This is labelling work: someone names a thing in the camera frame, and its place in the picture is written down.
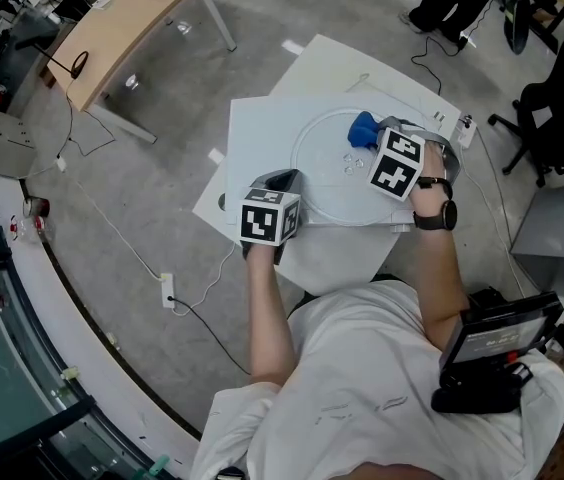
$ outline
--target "display screen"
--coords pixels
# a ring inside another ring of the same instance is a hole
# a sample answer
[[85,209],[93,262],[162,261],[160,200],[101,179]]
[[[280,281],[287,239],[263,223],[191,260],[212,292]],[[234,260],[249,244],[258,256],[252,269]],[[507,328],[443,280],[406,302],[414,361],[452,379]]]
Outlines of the display screen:
[[546,317],[529,320],[509,327],[470,334],[453,360],[454,363],[473,361],[528,347],[544,325]]

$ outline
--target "wristwatch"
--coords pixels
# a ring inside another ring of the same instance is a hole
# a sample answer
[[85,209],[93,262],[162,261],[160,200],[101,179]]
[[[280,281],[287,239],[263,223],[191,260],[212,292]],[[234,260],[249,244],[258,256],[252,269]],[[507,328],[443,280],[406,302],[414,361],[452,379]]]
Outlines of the wristwatch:
[[458,207],[450,199],[444,201],[440,213],[435,217],[420,217],[417,213],[413,212],[413,220],[415,227],[424,229],[426,231],[433,231],[435,229],[446,229],[452,231],[458,222]]
[[453,199],[453,187],[449,181],[444,178],[429,178],[427,176],[420,176],[416,183],[420,186],[420,188],[424,189],[431,188],[435,183],[439,183],[442,185],[446,196],[449,199]]

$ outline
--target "camera device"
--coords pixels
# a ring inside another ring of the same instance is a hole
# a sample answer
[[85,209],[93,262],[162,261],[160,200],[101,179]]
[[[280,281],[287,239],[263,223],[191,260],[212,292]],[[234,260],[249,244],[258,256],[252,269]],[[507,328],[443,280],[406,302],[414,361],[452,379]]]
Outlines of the camera device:
[[472,296],[440,358],[440,388],[431,408],[463,414],[518,409],[533,377],[518,359],[533,349],[545,353],[551,339],[564,350],[564,325],[556,325],[563,311],[555,292],[514,302],[493,288]]

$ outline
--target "shoe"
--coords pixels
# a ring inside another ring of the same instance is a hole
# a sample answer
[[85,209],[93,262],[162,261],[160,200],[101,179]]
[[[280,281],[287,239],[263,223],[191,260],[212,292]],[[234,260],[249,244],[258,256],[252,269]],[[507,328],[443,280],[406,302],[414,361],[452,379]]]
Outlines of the shoe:
[[456,53],[456,49],[460,48],[459,40],[458,42],[456,42],[452,39],[449,39],[439,28],[436,28],[433,32],[430,33],[430,35],[433,39],[440,43],[447,55]]
[[449,34],[443,28],[437,28],[435,29],[435,31],[439,32],[439,35],[442,35],[447,41],[453,43],[456,46],[460,42],[460,37],[462,37],[459,32],[457,34]]
[[409,17],[409,11],[402,11],[400,14],[398,14],[398,18],[416,34],[425,33],[424,30],[418,28],[417,25],[411,21],[411,18]]

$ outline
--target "white table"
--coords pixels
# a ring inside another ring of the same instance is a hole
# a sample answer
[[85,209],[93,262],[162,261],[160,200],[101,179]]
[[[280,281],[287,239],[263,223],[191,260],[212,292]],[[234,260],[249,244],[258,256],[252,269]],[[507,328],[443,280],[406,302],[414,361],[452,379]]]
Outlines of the white table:
[[[368,74],[370,91],[389,94],[433,117],[444,115],[438,133],[450,140],[460,111],[426,87],[381,62],[317,35],[271,91],[275,96],[346,92]],[[218,199],[226,190],[222,162],[193,213],[238,242]],[[287,243],[278,273],[314,295],[369,282],[395,245],[399,233],[386,226],[301,228]]]

